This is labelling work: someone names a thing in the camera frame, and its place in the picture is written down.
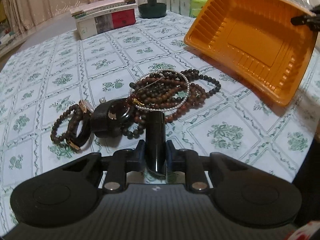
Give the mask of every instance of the black watch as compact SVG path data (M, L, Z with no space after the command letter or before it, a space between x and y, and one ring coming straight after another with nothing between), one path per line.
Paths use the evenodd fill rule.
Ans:
M121 128L131 125L135 107L127 104L127 98L101 103L90 118L91 131L98 138L117 137Z
M79 122L76 119L76 115L73 115L69 124L68 124L68 139L66 142L74 149L80 150L80 147L83 146L90 137L90 118L94 111L93 107L87 100L80 100L79 106L83 112L83 124L79 135L77 136L77 129Z

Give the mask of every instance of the red object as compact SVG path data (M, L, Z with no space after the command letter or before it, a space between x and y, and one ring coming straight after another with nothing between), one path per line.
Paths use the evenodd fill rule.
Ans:
M134 9L112 13L113 28L121 28L136 23Z

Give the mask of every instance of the black cylinder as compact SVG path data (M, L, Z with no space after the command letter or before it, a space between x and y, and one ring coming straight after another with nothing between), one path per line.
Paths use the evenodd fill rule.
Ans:
M147 113L146 151L147 167L157 175L165 175L165 123L164 113L151 111Z

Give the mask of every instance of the wristwatch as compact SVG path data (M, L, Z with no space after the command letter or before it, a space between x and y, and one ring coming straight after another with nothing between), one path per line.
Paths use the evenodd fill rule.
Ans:
M80 147L83 146L90 137L90 117L94 112L94 108L87 100L80 100L79 106L83 112L83 124L81 131L77 135L80 120L74 114L68 124L68 138L66 139L66 142L76 150L80 150Z

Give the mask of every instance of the orange plastic tray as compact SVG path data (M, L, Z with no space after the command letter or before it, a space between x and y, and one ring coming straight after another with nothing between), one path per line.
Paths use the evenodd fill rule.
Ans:
M290 22L306 13L285 0L208 0L184 42L287 106L316 43L317 32Z

